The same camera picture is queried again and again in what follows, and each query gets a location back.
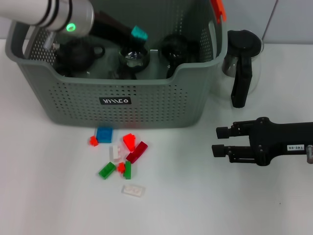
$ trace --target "green led light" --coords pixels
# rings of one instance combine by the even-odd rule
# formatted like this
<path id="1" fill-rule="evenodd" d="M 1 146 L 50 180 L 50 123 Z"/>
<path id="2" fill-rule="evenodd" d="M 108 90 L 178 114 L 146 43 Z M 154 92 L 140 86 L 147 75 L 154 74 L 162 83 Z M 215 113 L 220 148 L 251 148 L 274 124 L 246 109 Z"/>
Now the green led light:
<path id="1" fill-rule="evenodd" d="M 76 29 L 76 25 L 74 23 L 69 23 L 67 25 L 67 31 L 68 32 L 73 32 L 73 31 L 75 31 L 75 29 Z"/>

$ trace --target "lego brick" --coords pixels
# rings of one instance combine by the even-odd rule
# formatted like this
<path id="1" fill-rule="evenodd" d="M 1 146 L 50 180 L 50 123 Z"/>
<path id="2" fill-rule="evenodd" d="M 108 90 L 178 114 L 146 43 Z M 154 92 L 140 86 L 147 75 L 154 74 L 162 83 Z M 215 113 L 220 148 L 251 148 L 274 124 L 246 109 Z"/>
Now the lego brick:
<path id="1" fill-rule="evenodd" d="M 112 143 L 112 135 L 112 128 L 98 127 L 96 138 L 99 143 Z"/>
<path id="2" fill-rule="evenodd" d="M 111 149 L 113 162 L 115 163 L 119 162 L 122 159 L 120 155 L 121 151 L 120 147 L 118 147 L 118 145 L 113 145 L 111 146 Z"/>
<path id="3" fill-rule="evenodd" d="M 91 136 L 91 138 L 89 139 L 89 144 L 94 147 L 96 147 L 99 144 L 96 136 Z"/>
<path id="4" fill-rule="evenodd" d="M 146 151 L 147 148 L 148 146 L 144 142 L 140 142 L 134 152 L 130 153 L 126 159 L 134 164 L 141 157 L 144 151 Z"/>
<path id="5" fill-rule="evenodd" d="M 141 197 L 146 188 L 138 185 L 124 185 L 122 189 L 123 194 L 127 194 L 134 197 Z"/>
<path id="6" fill-rule="evenodd" d="M 133 134 L 128 134 L 123 137 L 123 141 L 126 144 L 129 151 L 133 152 L 135 150 L 135 140 L 136 137 Z"/>
<path id="7" fill-rule="evenodd" d="M 124 172 L 123 176 L 127 180 L 130 180 L 132 178 L 132 165 L 130 162 L 125 163 L 125 172 Z"/>
<path id="8" fill-rule="evenodd" d="M 99 175 L 103 179 L 107 179 L 114 171 L 116 170 L 116 166 L 109 162 L 100 172 Z"/>
<path id="9" fill-rule="evenodd" d="M 124 174 L 125 173 L 125 164 L 124 163 L 120 163 L 117 167 L 117 171 Z"/>
<path id="10" fill-rule="evenodd" d="M 148 34 L 137 25 L 132 30 L 132 36 L 141 40 L 148 40 Z"/>

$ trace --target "orange lego piece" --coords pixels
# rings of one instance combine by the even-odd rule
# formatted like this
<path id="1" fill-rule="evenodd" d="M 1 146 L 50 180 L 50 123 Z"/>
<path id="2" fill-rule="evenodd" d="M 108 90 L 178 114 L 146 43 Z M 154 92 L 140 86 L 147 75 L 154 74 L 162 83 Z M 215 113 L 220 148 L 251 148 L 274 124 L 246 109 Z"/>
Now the orange lego piece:
<path id="1" fill-rule="evenodd" d="M 94 147 L 96 147 L 99 143 L 98 143 L 98 140 L 97 140 L 97 138 L 96 138 L 96 136 L 92 136 L 91 138 L 90 138 L 90 140 L 89 140 L 89 143 L 90 143 L 90 145 L 92 145 L 92 146 L 94 146 Z"/>
<path id="2" fill-rule="evenodd" d="M 136 137 L 133 134 L 128 134 L 123 137 L 123 141 L 126 144 L 129 151 L 133 152 L 135 150 L 135 140 Z"/>
<path id="3" fill-rule="evenodd" d="M 124 163 L 120 163 L 117 167 L 117 171 L 120 172 L 120 173 L 125 173 L 125 164 Z"/>

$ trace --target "green lego brick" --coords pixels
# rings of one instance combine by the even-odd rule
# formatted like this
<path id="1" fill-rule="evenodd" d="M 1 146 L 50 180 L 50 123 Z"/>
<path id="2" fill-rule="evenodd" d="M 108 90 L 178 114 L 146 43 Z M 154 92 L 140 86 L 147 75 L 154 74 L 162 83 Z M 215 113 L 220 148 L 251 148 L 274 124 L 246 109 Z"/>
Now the green lego brick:
<path id="1" fill-rule="evenodd" d="M 125 173 L 124 173 L 125 179 L 130 180 L 131 174 L 132 174 L 132 164 L 131 164 L 131 162 L 126 162 L 125 163 Z"/>
<path id="2" fill-rule="evenodd" d="M 100 172 L 99 175 L 103 178 L 103 179 L 107 179 L 112 173 L 113 171 L 116 170 L 116 166 L 109 162 Z"/>

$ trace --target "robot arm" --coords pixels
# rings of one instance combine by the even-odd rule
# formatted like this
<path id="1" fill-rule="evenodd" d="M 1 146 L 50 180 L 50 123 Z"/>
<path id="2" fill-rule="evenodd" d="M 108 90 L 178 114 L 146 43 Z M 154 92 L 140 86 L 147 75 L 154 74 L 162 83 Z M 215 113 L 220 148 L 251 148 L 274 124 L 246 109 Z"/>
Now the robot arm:
<path id="1" fill-rule="evenodd" d="M 308 163 L 313 164 L 312 132 L 313 122 L 276 124 L 268 117 L 234 122 L 230 129 L 216 128 L 218 138 L 249 136 L 250 146 L 213 145 L 213 155 L 216 158 L 228 155 L 231 163 L 266 166 L 277 156 L 307 154 Z"/>
<path id="2" fill-rule="evenodd" d="M 2 0 L 0 16 L 78 37 L 88 35 L 94 22 L 89 0 Z"/>

